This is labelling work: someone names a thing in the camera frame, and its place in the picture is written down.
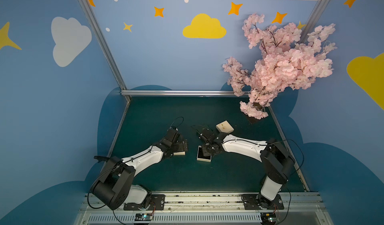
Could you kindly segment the white lift-off lid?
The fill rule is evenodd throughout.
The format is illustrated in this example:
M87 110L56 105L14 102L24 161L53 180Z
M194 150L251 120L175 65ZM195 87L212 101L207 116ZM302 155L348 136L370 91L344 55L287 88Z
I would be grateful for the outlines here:
M182 140L181 142L177 142L173 146L173 155L174 156L184 156L188 151L188 141Z

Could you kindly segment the white box base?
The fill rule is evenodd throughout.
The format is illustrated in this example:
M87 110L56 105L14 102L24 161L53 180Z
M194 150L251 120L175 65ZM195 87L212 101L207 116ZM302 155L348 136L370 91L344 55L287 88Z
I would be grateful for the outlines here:
M212 160L212 156L205 156L203 153L202 146L198 146L197 161L210 163L211 160Z

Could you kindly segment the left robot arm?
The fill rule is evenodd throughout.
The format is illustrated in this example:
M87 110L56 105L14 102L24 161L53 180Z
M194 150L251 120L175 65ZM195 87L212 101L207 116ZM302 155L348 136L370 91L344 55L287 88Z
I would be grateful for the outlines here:
M136 175L175 154L184 155L188 151L188 140L184 139L176 127L170 127L166 135L148 149L127 157L95 156L99 163L105 162L99 177L93 182L90 194L97 197L105 206L116 210L125 205L128 210L151 208L152 192L144 186L133 185Z

